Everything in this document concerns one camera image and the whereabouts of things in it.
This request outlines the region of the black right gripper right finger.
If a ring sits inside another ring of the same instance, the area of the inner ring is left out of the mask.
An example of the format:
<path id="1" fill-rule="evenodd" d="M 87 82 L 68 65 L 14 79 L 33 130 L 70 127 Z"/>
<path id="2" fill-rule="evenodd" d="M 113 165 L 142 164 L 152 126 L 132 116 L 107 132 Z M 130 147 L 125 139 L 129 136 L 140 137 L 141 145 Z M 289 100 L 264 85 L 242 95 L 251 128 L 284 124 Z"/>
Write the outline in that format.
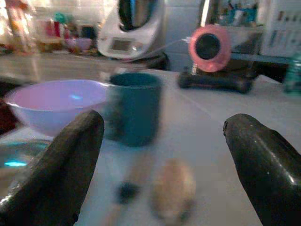
<path id="1" fill-rule="evenodd" d="M 301 224 L 301 155 L 277 131 L 239 113 L 223 134 L 240 183 L 264 226 Z"/>

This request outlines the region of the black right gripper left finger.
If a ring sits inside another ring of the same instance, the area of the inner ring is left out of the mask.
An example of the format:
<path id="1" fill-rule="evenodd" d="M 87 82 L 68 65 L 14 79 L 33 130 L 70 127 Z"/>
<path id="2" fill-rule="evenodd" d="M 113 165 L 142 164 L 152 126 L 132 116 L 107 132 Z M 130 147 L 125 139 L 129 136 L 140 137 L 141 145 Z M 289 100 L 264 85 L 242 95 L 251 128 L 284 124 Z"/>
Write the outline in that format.
<path id="1" fill-rule="evenodd" d="M 19 170 L 2 170 L 3 226 L 72 226 L 92 180 L 104 134 L 96 111 L 82 113 L 48 147 Z"/>

